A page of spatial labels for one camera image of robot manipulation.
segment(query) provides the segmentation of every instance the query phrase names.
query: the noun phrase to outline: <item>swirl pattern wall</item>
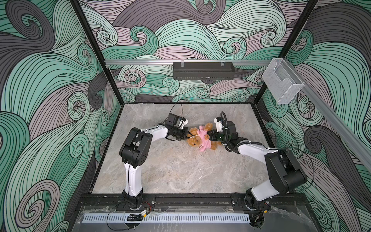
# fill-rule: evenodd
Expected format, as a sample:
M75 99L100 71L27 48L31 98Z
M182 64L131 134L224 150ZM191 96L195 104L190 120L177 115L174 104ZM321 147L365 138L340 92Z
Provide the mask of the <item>swirl pattern wall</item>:
M69 0L2 1L0 66L1 230L66 231L120 105Z
M287 58L371 150L370 9L370 1L320 1ZM369 232L371 174L310 99L299 92L277 105L267 90L258 107L276 147L305 152L294 150L308 175L296 191L307 195L323 230Z
M276 58L306 0L80 0L106 59ZM171 66L110 66L125 102L252 102L262 67L174 81Z

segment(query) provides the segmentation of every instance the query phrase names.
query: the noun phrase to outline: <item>robotic arm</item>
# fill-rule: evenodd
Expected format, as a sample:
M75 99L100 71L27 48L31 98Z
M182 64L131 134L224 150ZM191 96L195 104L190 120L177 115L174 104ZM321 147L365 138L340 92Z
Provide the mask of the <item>robotic arm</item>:
M171 141L187 139L188 127L185 127L187 123L188 120L185 118L170 113L166 120L153 128L141 130L134 127L130 130L119 154L126 170L126 187L122 193L132 208L137 209L141 204L143 193L141 165L147 159L151 142L160 138Z
M210 140L220 141L227 151L250 156L267 166L269 180L246 191L247 206L258 208L263 200L286 193L307 181L305 172L289 149L266 148L262 143L239 137L234 123L227 121L224 112L220 115L214 119L217 129L208 132ZM122 193L132 208L141 204L141 165L147 158L151 142L160 138L171 141L187 139L187 123L185 118L170 113L166 120L153 128L141 130L134 127L129 132L120 149L120 156L125 163L127 177Z
M307 181L304 170L289 149L266 148L262 143L239 137L236 126L227 121L224 112L214 122L217 129L208 132L210 140L220 141L227 151L250 156L267 166L269 180L246 191L247 206L258 208L263 200L287 193Z

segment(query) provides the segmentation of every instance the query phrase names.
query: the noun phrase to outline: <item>black cable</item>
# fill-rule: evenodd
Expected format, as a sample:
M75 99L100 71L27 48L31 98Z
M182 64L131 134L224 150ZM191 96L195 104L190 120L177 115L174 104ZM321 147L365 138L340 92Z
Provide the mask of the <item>black cable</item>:
M259 143L259 142L252 142L252 141L245 141L245 142L242 142L242 143L239 143L237 144L236 146L232 147L231 149L228 148L228 144L227 144L227 139L228 139L228 133L229 133L229 128L228 128L228 123L227 123L227 116L226 114L222 111L220 112L220 117L222 118L222 123L223 123L223 133L224 133L224 144L225 144L225 147L226 147L226 150L231 152L231 151L234 151L236 150L239 146L241 145L244 145L244 144L256 144L256 145L261 145L263 147L265 147L262 143Z
M111 209L110 212L108 213L108 215L107 215L107 219L106 219L106 224L107 224L107 227L108 227L110 230L112 230L112 231L127 231L127 230L132 229L132 228L125 228L125 229L112 229L112 228L108 225L108 217L109 217L109 214L112 212L112 210L113 210L114 208L116 208L117 206L119 206L120 204L123 204L123 203L126 204L126 202L127 202L127 201L125 201L125 202L121 202L121 203L118 203L117 205L115 205L114 207L112 207L112 209Z
M176 104L179 104L179 103L175 103L175 104L172 106L172 108L171 108L169 114L171 113L171 111L173 110L173 108L174 108L174 106L175 106ZM183 105L180 104L180 106L182 107L182 114L181 114L180 118L182 118L182 117L183 117ZM169 118L169 115L167 116L167 118L166 118L165 120L163 120L163 121L162 121L161 123L159 123L159 124L161 125L161 124L164 123L168 118Z
M251 220L252 218L255 218L255 217L260 216L260 215L263 215L263 213L260 213L260 214L258 214L258 215L255 215L255 216L253 216L253 217L250 217L250 220Z
M228 144L227 144L228 132L229 132L228 123L227 123L227 116L222 111L222 112L220 112L220 117L221 117L222 124L223 124L223 134L224 134L224 143L223 143L223 145L224 145L224 147L226 148L227 151L233 151L233 150L231 150L231 149L228 148Z
M173 110L173 108L174 108L174 106L175 106L176 104L179 104L179 103L175 103L175 104L172 106L172 108L171 108L169 114L171 113L171 111ZM183 117L183 105L180 103L180 106L182 107L182 114L181 114L180 118L182 118L182 117Z
M188 133L192 136L192 137L195 137L189 130L188 130Z
M300 150L300 149L298 149L298 148L296 148L296 147L282 147L282 148L280 148L280 149L278 149L278 150L284 150L284 149L286 149L286 148L291 148L291 149L296 149L296 150L298 150L298 151L301 151L302 153L304 153L304 154L306 154L306 156L310 159L310 161L311 161L311 163L312 163L312 182L311 182L311 184L308 186L308 187L306 187L306 188L304 188L304 189L300 189L300 190L306 190L306 189L308 189L308 188L310 188L311 186L312 186L312 184L313 184L313 182L314 182L314 164L313 164L313 160L312 160L312 158L306 153L306 152L304 152L304 151L302 151L302 150Z
M134 157L134 153L135 153L135 148L136 148L136 145L134 145L134 149L133 149L133 153L131 155L131 162L130 162L130 165L129 165L129 170L128 170L128 196L129 196L129 193L130 193L130 179L129 179L129 174L130 174L130 166L131 164L133 163L133 157ZM128 198L126 198L125 202L121 202L121 203L118 203L117 205L115 205L111 211L116 208L117 206L119 206L120 204L123 204L125 203L125 206L126 206L126 203L128 202ZM129 230L131 228L125 228L125 229L112 229L109 225L108 225L108 217L109 217L109 214L111 213L111 211L108 213L107 215L107 219L106 219L106 224L107 224L107 227L110 229L110 230L113 230L113 231L126 231L126 230Z

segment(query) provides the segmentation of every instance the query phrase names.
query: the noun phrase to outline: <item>marble floor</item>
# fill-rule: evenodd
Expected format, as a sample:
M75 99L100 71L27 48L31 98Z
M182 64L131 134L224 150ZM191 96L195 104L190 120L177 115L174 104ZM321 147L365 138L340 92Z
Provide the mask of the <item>marble floor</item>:
M151 128L162 122L173 104L126 104L107 150L93 193L122 193L125 167L119 150L132 127ZM233 121L240 137L267 146L263 132L250 104L183 104L188 127L198 127L224 111ZM177 104L172 113L181 115ZM186 140L160 139L151 144L143 164L144 193L244 193L268 179L265 165L251 157L217 150L200 152Z

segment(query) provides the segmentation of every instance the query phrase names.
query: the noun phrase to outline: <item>teddy bear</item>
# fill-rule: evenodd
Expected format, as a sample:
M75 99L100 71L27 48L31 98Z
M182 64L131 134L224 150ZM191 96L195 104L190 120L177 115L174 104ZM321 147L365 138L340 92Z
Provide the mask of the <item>teddy bear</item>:
M211 150L216 150L218 145L221 144L221 142L217 141L210 141L210 136L207 134L208 131L211 131L213 129L212 123L207 123L204 127L199 126L193 127L189 130L191 134L188 134L189 137L187 139L188 144L191 147L198 147L200 151L204 151L208 148Z

